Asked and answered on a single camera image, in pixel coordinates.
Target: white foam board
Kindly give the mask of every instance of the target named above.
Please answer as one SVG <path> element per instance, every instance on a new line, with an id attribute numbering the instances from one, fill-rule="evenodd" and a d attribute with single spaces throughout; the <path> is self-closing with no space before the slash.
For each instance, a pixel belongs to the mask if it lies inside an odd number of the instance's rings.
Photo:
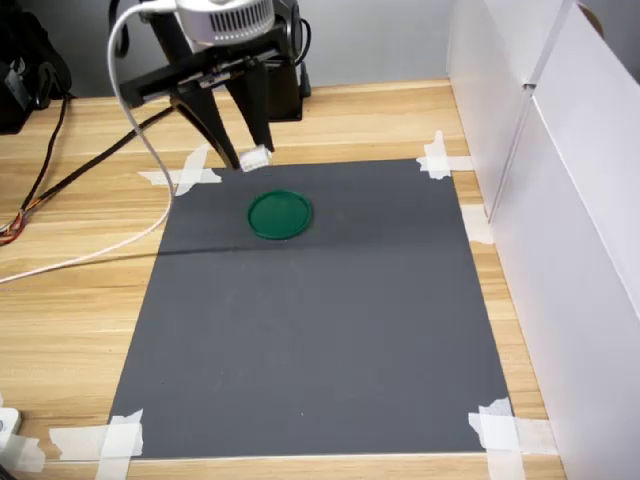
<path id="1" fill-rule="evenodd" d="M 640 323 L 537 104 L 492 226 L 568 478 L 640 478 Z"/>
<path id="2" fill-rule="evenodd" d="M 640 86 L 576 6 L 535 98 L 639 312 Z"/>
<path id="3" fill-rule="evenodd" d="M 484 0 L 458 0 L 449 76 L 487 213 L 491 214 L 529 96 Z"/>

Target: wooden desk surface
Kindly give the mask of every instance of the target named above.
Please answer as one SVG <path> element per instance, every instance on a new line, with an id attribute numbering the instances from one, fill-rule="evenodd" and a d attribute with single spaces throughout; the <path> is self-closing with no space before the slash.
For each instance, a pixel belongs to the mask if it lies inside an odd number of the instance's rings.
<path id="1" fill-rule="evenodd" d="M 240 114 L 216 94 L 238 150 L 252 147 Z M 136 111 L 141 121 L 157 101 Z M 36 112 L 17 136 L 0 137 L 0 223 L 12 218 L 42 164 L 60 104 Z M 130 129 L 113 99 L 71 103 L 43 188 L 105 150 Z M 448 80 L 317 88 L 300 123 L 272 126 L 274 163 L 416 158 L 442 130 L 451 156 L 468 155 Z M 148 131 L 169 168 L 180 169 L 203 139 L 179 115 Z M 207 166 L 220 167 L 215 152 Z M 0 248 L 0 276 L 89 253 L 150 225 L 165 187 L 137 174 L 157 170 L 139 140 L 73 183 L 36 213 L 21 238 Z M 455 172 L 462 204 L 482 203 L 473 172 Z M 49 428 L 104 425 L 133 334 L 162 229 L 90 265 L 0 285 L 0 392 L 23 414 L 22 435 L 40 438 L 43 474 L 93 478 L 95 464 L 56 462 Z M 493 245 L 471 243 L 515 414 L 546 418 L 526 346 Z M 564 478 L 557 457 L 525 457 L 527 478 Z M 202 460 L 133 460 L 129 478 L 484 479 L 484 454 Z"/>

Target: white tape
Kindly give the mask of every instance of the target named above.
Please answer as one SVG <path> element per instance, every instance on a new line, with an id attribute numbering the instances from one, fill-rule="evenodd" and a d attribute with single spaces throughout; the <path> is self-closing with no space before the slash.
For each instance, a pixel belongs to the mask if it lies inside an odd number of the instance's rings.
<path id="1" fill-rule="evenodd" d="M 113 417 L 111 424 L 96 427 L 72 427 L 72 428 L 52 428 L 49 436 L 53 444 L 60 450 L 60 460 L 67 461 L 97 461 L 103 458 L 105 453 L 115 457 L 137 457 L 142 455 L 142 428 L 138 428 L 135 423 L 124 423 L 132 421 L 131 417 Z M 122 442 L 117 449 L 113 449 L 113 444 L 108 452 L 103 452 L 107 436 L 111 438 L 128 438 L 135 436 L 133 450 L 128 449 L 126 442 Z"/>
<path id="2" fill-rule="evenodd" d="M 131 457 L 142 455 L 142 410 L 114 416 L 109 425 L 52 428 L 51 441 L 63 461 L 99 461 L 96 480 L 124 480 Z"/>
<path id="3" fill-rule="evenodd" d="M 271 163 L 271 152 L 264 145 L 240 154 L 240 167 L 245 173 L 266 167 L 269 163 Z"/>
<path id="4" fill-rule="evenodd" d="M 460 210 L 469 241 L 488 245 L 495 243 L 484 205 L 461 205 Z"/>
<path id="5" fill-rule="evenodd" d="M 424 146 L 424 157 L 418 158 L 421 172 L 429 172 L 429 176 L 436 180 L 451 176 L 451 168 L 444 146 L 444 135 L 440 130 L 436 132 L 433 143 Z"/>
<path id="6" fill-rule="evenodd" d="M 210 168 L 203 168 L 207 160 L 209 144 L 204 143 L 196 148 L 184 162 L 182 170 L 170 170 L 171 181 L 177 185 L 176 196 L 181 196 L 193 188 L 196 183 L 220 183 L 222 178 Z M 160 171 L 138 172 L 151 182 L 151 185 L 167 185 L 167 179 Z"/>
<path id="7" fill-rule="evenodd" d="M 194 184 L 200 181 L 204 162 L 207 161 L 208 150 L 209 144 L 203 143 L 187 156 L 182 168 L 180 181 L 178 182 L 178 188 L 176 189 L 176 196 L 184 195 L 193 188 Z"/>
<path id="8" fill-rule="evenodd" d="M 551 425 L 547 420 L 515 418 L 509 399 L 469 413 L 469 425 L 487 451 L 491 480 L 524 480 L 523 454 L 557 455 Z"/>
<path id="9" fill-rule="evenodd" d="M 45 455 L 38 447 L 37 438 L 15 435 L 20 427 L 20 414 L 14 408 L 1 408 L 0 395 L 0 464 L 7 470 L 37 473 L 44 469 Z"/>
<path id="10" fill-rule="evenodd" d="M 125 480 L 134 452 L 142 454 L 142 410 L 113 417 L 102 447 L 96 480 Z"/>

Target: green plastic lid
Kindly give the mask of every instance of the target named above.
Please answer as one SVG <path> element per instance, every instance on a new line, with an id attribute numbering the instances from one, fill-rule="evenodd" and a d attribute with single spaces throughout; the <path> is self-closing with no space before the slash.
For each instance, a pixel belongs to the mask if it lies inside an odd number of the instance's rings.
<path id="1" fill-rule="evenodd" d="M 304 232 L 311 223 L 311 203 L 299 193 L 274 190 L 257 197 L 247 220 L 253 233 L 268 240 L 286 240 Z"/>

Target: black cable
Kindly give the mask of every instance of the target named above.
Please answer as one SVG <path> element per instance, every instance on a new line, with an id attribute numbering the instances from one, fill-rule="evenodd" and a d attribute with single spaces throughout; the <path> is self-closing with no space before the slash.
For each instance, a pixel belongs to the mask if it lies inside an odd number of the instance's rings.
<path id="1" fill-rule="evenodd" d="M 118 16 L 118 5 L 120 0 L 111 0 L 109 2 L 109 33 L 113 30 Z M 116 57 L 124 58 L 129 52 L 129 29 L 126 25 L 122 26 L 120 41 L 116 43 Z"/>
<path id="2" fill-rule="evenodd" d="M 296 60 L 296 67 L 299 66 L 302 62 L 304 62 L 304 59 L 307 58 L 307 54 L 309 53 L 309 49 L 311 48 L 311 24 L 307 22 L 304 18 L 301 18 L 300 22 L 307 29 L 307 39 L 306 39 L 307 41 L 304 45 L 304 49 L 302 50 L 302 53 Z"/>
<path id="3" fill-rule="evenodd" d="M 29 203 L 31 203 L 33 196 L 35 195 L 36 191 L 38 190 L 38 187 L 40 186 L 40 183 L 42 182 L 42 179 L 44 178 L 44 174 L 47 172 L 47 169 L 49 168 L 49 163 L 51 162 L 51 154 L 53 153 L 53 146 L 56 143 L 56 137 L 58 136 L 58 132 L 62 127 L 62 122 L 64 121 L 64 115 L 67 112 L 69 101 L 70 101 L 69 96 L 65 94 L 62 99 L 62 107 L 60 108 L 60 117 L 58 118 L 58 124 L 56 125 L 56 128 L 53 130 L 53 133 L 51 134 L 51 138 L 49 139 L 49 145 L 47 146 L 47 154 L 44 157 L 44 163 L 42 164 L 42 168 L 40 169 L 40 173 L 38 174 L 36 181 L 33 183 L 33 187 L 31 187 L 31 191 L 28 193 L 27 197 L 24 199 L 24 202 L 22 202 L 22 206 L 20 207 L 21 211 L 27 208 Z"/>
<path id="4" fill-rule="evenodd" d="M 153 115 L 152 117 L 147 118 L 144 122 L 142 122 L 140 124 L 140 129 L 144 130 L 147 127 L 153 125 L 154 123 L 158 122 L 159 120 L 163 119 L 164 117 L 166 117 L 167 115 L 169 115 L 171 112 L 173 112 L 173 107 L 167 107 L 164 110 L 162 110 L 159 113 L 156 113 L 155 115 Z M 96 156 L 95 158 L 89 160 L 87 163 L 85 163 L 84 165 L 82 165 L 80 168 L 78 168 L 77 170 L 75 170 L 74 172 L 72 172 L 70 175 L 68 175 L 66 178 L 64 178 L 63 180 L 61 180 L 60 182 L 58 182 L 56 185 L 54 185 L 53 187 L 51 187 L 49 190 L 47 190 L 46 192 L 44 192 L 42 195 L 40 195 L 38 197 L 38 201 L 39 202 L 44 202 L 47 199 L 49 199 L 51 196 L 55 195 L 56 193 L 58 193 L 60 190 L 62 190 L 63 188 L 67 187 L 71 182 L 75 181 L 78 177 L 80 177 L 81 175 L 83 175 L 84 173 L 88 172 L 89 170 L 91 170 L 93 167 L 95 167 L 96 165 L 98 165 L 99 163 L 101 163 L 103 160 L 109 158 L 111 155 L 113 155 L 114 153 L 116 153 L 118 150 L 120 150 L 122 147 L 124 147 L 127 143 L 129 143 L 131 140 L 133 140 L 136 137 L 136 132 L 135 130 L 131 130 L 129 133 L 127 133 L 124 137 L 122 137 L 120 140 L 118 140 L 116 143 L 114 143 L 113 145 L 111 145 L 109 148 L 107 148 L 104 152 L 102 152 L 100 155 Z"/>

